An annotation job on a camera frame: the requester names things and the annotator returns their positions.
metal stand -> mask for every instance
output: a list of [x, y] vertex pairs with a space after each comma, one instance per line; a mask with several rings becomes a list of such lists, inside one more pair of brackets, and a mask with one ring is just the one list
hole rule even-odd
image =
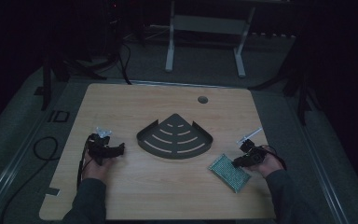
[[165, 71], [171, 72], [173, 68], [173, 54], [175, 45], [173, 34], [175, 30], [186, 30], [195, 32], [208, 32], [229, 35], [241, 35], [240, 44], [234, 49], [234, 58], [237, 64], [238, 76], [245, 77], [245, 69], [241, 57], [243, 45], [248, 35], [252, 18], [255, 14], [255, 7], [252, 7], [246, 21], [206, 18], [186, 15], [175, 15], [175, 2], [171, 1], [171, 21], [170, 21], [170, 44], [168, 46], [167, 62]]

black fan-shaped object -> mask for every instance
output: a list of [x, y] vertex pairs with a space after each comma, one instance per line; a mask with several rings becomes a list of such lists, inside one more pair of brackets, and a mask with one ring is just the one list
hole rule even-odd
[[158, 124], [158, 120], [138, 132], [138, 145], [145, 151], [166, 159], [187, 159], [211, 148], [213, 138], [196, 122], [190, 125], [178, 114]]

sleeve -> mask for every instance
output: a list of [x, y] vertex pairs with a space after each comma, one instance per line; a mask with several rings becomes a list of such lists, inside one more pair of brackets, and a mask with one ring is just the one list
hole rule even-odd
[[65, 215], [65, 224], [96, 224], [105, 223], [106, 185], [98, 179], [84, 179], [72, 203], [72, 209]]
[[279, 224], [321, 223], [286, 171], [275, 171], [266, 177], [266, 181]]

